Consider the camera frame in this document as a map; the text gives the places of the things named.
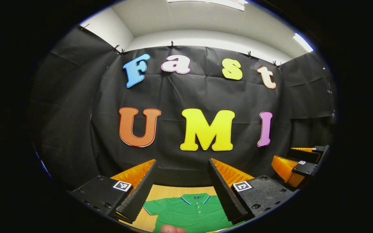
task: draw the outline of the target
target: green polo shirt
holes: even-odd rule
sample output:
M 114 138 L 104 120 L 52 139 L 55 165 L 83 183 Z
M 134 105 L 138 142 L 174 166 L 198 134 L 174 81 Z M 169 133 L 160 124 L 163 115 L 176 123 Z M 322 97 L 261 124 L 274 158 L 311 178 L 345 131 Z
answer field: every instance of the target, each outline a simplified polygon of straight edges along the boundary
M 159 215 L 154 233 L 158 233 L 163 224 L 184 228 L 187 233 L 204 233 L 241 224 L 233 225 L 228 221 L 218 196 L 207 193 L 149 201 L 143 207 L 150 215 Z

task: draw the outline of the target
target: hand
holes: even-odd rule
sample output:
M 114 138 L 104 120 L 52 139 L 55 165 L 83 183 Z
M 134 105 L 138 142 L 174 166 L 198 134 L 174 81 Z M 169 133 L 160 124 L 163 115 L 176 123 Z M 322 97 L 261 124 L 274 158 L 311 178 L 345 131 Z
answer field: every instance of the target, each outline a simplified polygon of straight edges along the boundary
M 159 233 L 187 233 L 185 229 L 182 228 L 175 228 L 171 225 L 162 225 L 161 230 Z

